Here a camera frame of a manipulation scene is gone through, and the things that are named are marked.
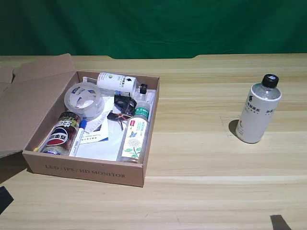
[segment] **black bottle cap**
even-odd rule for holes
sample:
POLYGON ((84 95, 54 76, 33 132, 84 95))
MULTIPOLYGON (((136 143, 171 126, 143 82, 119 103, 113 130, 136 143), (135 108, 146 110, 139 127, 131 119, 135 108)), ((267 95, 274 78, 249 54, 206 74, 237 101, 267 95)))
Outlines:
POLYGON ((269 88, 275 88, 278 84, 279 78, 274 74, 266 74, 262 79, 262 85, 269 88))
POLYGON ((141 94, 146 94, 147 92, 147 85, 146 84, 141 84, 140 86, 140 93, 141 94))

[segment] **plastic bottle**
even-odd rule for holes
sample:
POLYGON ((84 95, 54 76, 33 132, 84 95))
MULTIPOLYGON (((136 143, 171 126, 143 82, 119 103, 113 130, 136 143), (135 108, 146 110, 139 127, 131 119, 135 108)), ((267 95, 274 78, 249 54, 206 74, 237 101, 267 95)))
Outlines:
POLYGON ((102 72, 98 75, 97 86, 114 90, 115 95, 134 98, 135 94, 145 94, 147 85, 141 84, 135 77, 102 72))
POLYGON ((118 152, 118 161, 142 162, 149 127, 149 111, 150 105, 147 102, 139 101, 137 103, 134 116, 127 121, 127 127, 118 152))
POLYGON ((278 77, 266 74, 262 83, 254 84, 246 99, 236 127, 236 135, 247 143, 261 140, 282 94, 276 88, 278 77))

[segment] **cardboard box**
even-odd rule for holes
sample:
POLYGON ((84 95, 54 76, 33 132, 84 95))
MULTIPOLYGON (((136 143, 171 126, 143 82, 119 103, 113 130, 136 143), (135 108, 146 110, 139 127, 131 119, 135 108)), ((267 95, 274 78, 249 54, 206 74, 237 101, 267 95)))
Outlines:
POLYGON ((69 54, 23 64, 13 84, 0 98, 0 154, 23 150, 34 173, 143 186, 158 102, 159 77, 127 74, 137 77, 149 89, 157 90, 142 163, 32 152, 66 110, 64 95, 67 89, 81 82, 84 76, 97 79, 98 74, 76 71, 69 54))

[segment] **wood grain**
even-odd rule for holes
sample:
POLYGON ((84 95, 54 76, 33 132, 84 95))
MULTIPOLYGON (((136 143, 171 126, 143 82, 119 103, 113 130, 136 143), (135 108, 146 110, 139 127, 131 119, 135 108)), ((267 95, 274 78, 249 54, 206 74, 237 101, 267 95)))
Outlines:
MULTIPOLYGON (((38 58, 2 56, 0 66, 38 58)), ((77 69, 161 77, 145 186, 24 170, 3 183, 15 200, 0 229, 272 230, 271 215, 306 229, 307 54, 73 61, 77 69), (283 98, 263 139, 246 144, 229 123, 266 73, 280 77, 283 98)))

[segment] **blue marker cap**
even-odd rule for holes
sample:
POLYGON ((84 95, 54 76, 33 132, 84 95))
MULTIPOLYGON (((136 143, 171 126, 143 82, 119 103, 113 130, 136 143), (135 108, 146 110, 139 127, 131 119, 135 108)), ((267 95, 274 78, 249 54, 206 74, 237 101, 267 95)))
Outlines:
POLYGON ((87 121, 86 121, 86 120, 82 120, 82 121, 81 121, 81 123, 80 123, 80 128, 85 129, 85 127, 86 127, 86 123, 87 123, 87 121))

